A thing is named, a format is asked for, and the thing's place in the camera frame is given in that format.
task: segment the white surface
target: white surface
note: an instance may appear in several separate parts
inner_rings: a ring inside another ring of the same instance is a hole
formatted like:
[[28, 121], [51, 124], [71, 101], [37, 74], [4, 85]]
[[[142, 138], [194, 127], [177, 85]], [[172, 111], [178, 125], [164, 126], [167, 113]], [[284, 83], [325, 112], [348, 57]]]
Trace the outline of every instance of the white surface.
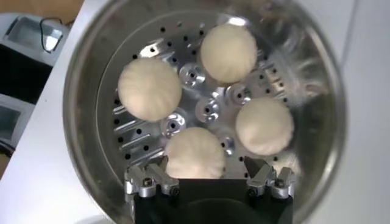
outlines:
[[62, 95], [73, 49], [96, 9], [86, 1], [0, 181], [0, 223], [96, 223], [102, 212], [73, 169], [63, 132]]
[[[62, 130], [66, 68], [81, 31], [108, 0], [86, 0], [16, 153], [0, 181], [0, 223], [100, 223], [100, 209], [73, 170]], [[335, 184], [310, 223], [390, 223], [390, 2], [299, 0], [312, 12], [340, 64], [349, 101], [349, 134]], [[347, 57], [343, 56], [350, 44]]]
[[390, 1], [359, 1], [344, 67], [349, 134], [312, 223], [390, 223]]
[[5, 141], [5, 143], [8, 143], [11, 146], [16, 147], [23, 134], [24, 129], [26, 128], [30, 120], [35, 105], [10, 96], [0, 94], [0, 108], [2, 107], [13, 111], [14, 114], [19, 113], [17, 117], [18, 121], [16, 122], [15, 126], [12, 127], [13, 130], [11, 130], [12, 131], [11, 139], [2, 138], [0, 136], [0, 139]]
[[42, 63], [45, 63], [47, 65], [53, 66], [56, 60], [58, 59], [61, 49], [65, 43], [65, 40], [68, 37], [69, 30], [67, 27], [59, 24], [57, 21], [52, 20], [46, 20], [44, 22], [44, 25], [51, 26], [59, 31], [62, 32], [62, 38], [58, 43], [58, 46], [56, 47], [56, 50], [52, 51], [51, 53], [45, 52], [43, 49], [36, 50], [34, 48], [26, 47], [24, 45], [20, 45], [19, 43], [14, 42], [8, 34], [6, 35], [10, 25], [14, 22], [14, 20], [19, 19], [19, 21], [23, 18], [31, 19], [32, 21], [35, 21], [37, 23], [40, 22], [42, 17], [30, 15], [26, 13], [0, 13], [0, 44], [5, 45], [14, 51], [17, 51], [21, 54], [24, 54], [30, 58], [34, 58], [34, 60], [40, 61]]

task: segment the silver metal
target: silver metal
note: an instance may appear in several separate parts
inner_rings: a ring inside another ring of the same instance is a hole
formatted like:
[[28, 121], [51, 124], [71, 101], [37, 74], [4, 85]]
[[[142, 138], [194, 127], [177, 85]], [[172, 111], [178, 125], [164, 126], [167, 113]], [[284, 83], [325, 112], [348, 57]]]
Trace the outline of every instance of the silver metal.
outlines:
[[179, 77], [186, 86], [199, 85], [206, 79], [202, 68], [196, 63], [184, 65], [180, 69]]
[[[161, 129], [167, 120], [139, 121], [118, 101], [118, 77], [133, 56], [156, 56], [170, 63], [179, 77], [190, 68], [182, 70], [184, 66], [199, 66], [205, 79], [193, 85], [182, 79], [183, 96], [175, 113], [185, 127], [205, 127], [221, 140], [230, 138], [233, 148], [226, 153], [224, 178], [245, 178], [243, 156], [263, 158], [278, 172], [292, 168], [297, 176], [294, 223], [305, 220], [321, 200], [344, 142], [346, 106], [338, 70], [319, 29], [298, 5], [265, 7], [265, 2], [118, 0], [110, 1], [91, 23], [68, 69], [64, 126], [80, 179], [114, 221], [130, 220], [121, 195], [123, 170], [163, 156], [171, 136]], [[228, 95], [228, 85], [220, 85], [202, 69], [201, 41], [222, 23], [247, 26], [257, 41], [257, 66], [236, 84], [244, 86], [237, 89], [243, 91], [241, 98], [274, 97], [286, 103], [294, 117], [294, 138], [278, 155], [256, 156], [241, 145], [234, 123], [242, 103]], [[215, 121], [202, 122], [195, 115], [201, 99], [218, 105]]]
[[212, 123], [219, 117], [219, 104], [214, 98], [202, 98], [195, 106], [196, 118], [204, 123]]
[[138, 166], [128, 167], [124, 173], [125, 193], [138, 194], [142, 198], [156, 194], [156, 184]]
[[253, 197], [258, 197], [264, 194], [266, 186], [270, 181], [276, 178], [276, 171], [268, 164], [263, 165], [259, 172], [252, 178], [246, 181], [249, 191]]
[[171, 178], [164, 170], [156, 164], [146, 166], [146, 172], [161, 186], [161, 192], [165, 195], [172, 195], [179, 189], [178, 179]]
[[183, 111], [177, 110], [160, 122], [161, 133], [166, 138], [171, 138], [174, 134], [186, 128], [186, 121]]
[[271, 195], [278, 199], [286, 199], [289, 195], [293, 197], [294, 181], [294, 172], [288, 167], [283, 167], [276, 180], [270, 185]]
[[130, 218], [133, 223], [135, 223], [135, 194], [125, 194], [125, 201], [129, 207]]
[[219, 134], [219, 142], [221, 142], [222, 148], [225, 150], [227, 156], [234, 154], [234, 139], [228, 134]]

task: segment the steamed bun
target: steamed bun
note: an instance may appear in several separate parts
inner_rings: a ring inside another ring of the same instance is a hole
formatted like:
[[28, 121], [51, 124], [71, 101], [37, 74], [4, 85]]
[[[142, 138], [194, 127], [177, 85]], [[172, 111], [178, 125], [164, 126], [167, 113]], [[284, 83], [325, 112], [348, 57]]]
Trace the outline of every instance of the steamed bun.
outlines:
[[200, 47], [200, 58], [211, 77], [222, 83], [245, 78], [255, 66], [255, 38], [244, 27], [232, 24], [209, 31]]
[[204, 128], [187, 128], [168, 142], [166, 173], [174, 178], [210, 179], [222, 176], [225, 153], [218, 138]]
[[128, 112], [154, 122], [177, 108], [182, 87], [170, 65], [156, 58], [141, 58], [124, 68], [118, 82], [118, 95]]
[[257, 155], [282, 151], [290, 142], [293, 131], [294, 122], [288, 108], [268, 97], [246, 103], [236, 119], [239, 140]]

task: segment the metal bracket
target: metal bracket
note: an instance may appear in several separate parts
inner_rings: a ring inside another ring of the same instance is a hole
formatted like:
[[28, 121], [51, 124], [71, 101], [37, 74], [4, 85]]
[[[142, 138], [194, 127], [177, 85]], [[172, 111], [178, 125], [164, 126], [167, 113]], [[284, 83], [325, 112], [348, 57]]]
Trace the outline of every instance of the metal bracket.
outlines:
[[165, 195], [176, 196], [179, 194], [179, 180], [171, 178], [163, 169], [156, 164], [146, 167], [146, 173], [161, 186], [161, 192]]
[[128, 167], [124, 174], [126, 194], [137, 194], [143, 198], [153, 197], [156, 194], [155, 181], [147, 176], [138, 166]]
[[246, 181], [249, 196], [258, 197], [263, 195], [267, 184], [274, 180], [275, 177], [276, 171], [274, 168], [268, 164], [264, 164], [252, 179]]
[[294, 195], [295, 176], [294, 172], [287, 167], [283, 167], [276, 180], [271, 183], [271, 195], [277, 199], [286, 199], [289, 195]]

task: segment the metal bolt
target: metal bolt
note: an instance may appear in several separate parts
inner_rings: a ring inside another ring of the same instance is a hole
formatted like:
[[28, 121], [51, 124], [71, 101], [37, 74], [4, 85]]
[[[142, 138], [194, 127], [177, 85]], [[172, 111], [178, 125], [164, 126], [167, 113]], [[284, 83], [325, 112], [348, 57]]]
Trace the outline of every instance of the metal bolt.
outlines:
[[180, 193], [180, 190], [177, 187], [172, 188], [170, 191], [170, 194], [173, 197], [178, 196], [179, 193]]
[[257, 196], [257, 189], [249, 188], [249, 189], [248, 189], [248, 195], [249, 195], [250, 197], [256, 197], [256, 196]]
[[277, 187], [284, 187], [285, 186], [285, 181], [282, 179], [276, 179], [275, 180], [275, 186]]
[[145, 178], [143, 181], [142, 181], [142, 185], [144, 187], [149, 187], [153, 184], [153, 180], [149, 177]]

